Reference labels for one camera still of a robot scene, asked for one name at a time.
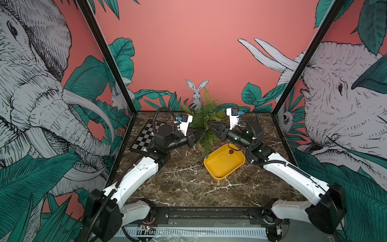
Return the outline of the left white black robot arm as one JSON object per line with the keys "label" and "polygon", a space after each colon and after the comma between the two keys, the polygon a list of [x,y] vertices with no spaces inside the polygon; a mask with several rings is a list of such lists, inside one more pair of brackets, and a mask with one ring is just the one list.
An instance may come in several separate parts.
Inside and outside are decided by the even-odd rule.
{"label": "left white black robot arm", "polygon": [[141,154],[123,172],[114,184],[103,190],[93,190],[87,198],[82,219],[82,228],[76,238],[78,242],[100,239],[107,242],[126,224],[144,220],[150,216],[151,205],[139,201],[127,205],[126,201],[148,178],[155,175],[170,159],[170,152],[182,146],[192,148],[204,134],[202,130],[190,130],[193,120],[190,114],[173,116],[174,126],[156,127],[153,120],[154,137],[145,153]]}

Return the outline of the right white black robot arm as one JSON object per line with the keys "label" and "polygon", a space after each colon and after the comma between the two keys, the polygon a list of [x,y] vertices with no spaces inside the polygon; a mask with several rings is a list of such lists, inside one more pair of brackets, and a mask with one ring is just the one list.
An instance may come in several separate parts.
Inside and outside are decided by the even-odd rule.
{"label": "right white black robot arm", "polygon": [[209,128],[221,141],[231,141],[245,148],[251,164],[275,174],[307,199],[305,202],[275,201],[268,207],[274,219],[309,222],[329,235],[341,226],[346,214],[342,186],[322,181],[287,161],[264,143],[264,131],[259,125],[248,124],[240,131],[222,122],[209,122]]}

